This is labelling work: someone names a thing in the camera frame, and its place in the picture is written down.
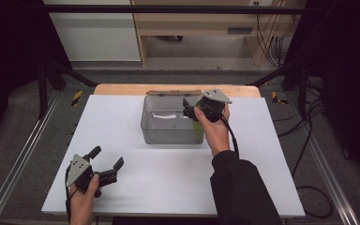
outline cabinet door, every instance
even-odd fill
[[[45,4],[129,5],[128,0],[44,0]],[[70,61],[140,61],[132,14],[51,13]]]

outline plastic container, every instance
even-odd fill
[[[142,135],[149,144],[201,144],[200,122],[183,114],[183,98],[193,106],[200,96],[146,96],[142,109]]]

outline white table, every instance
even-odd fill
[[[74,154],[95,146],[101,153],[94,171],[109,170],[117,159],[125,165],[118,182],[102,189],[94,212],[101,216],[215,217],[209,178],[213,173],[206,141],[198,145],[149,145],[141,117],[144,96],[90,96],[81,121],[53,181],[42,212],[64,215],[65,170]],[[303,207],[279,145],[264,98],[231,97],[230,126],[240,158],[254,163],[282,218],[303,217]]]

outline black sleeve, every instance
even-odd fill
[[[281,225],[276,207],[255,165],[233,151],[217,154],[210,182],[220,225]]]

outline person's right hand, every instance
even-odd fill
[[[213,157],[222,151],[230,150],[229,130],[223,122],[218,120],[215,123],[211,123],[198,107],[194,108],[194,112],[203,126],[207,143],[212,149]],[[228,104],[224,107],[223,115],[227,120],[229,120],[230,111]]]

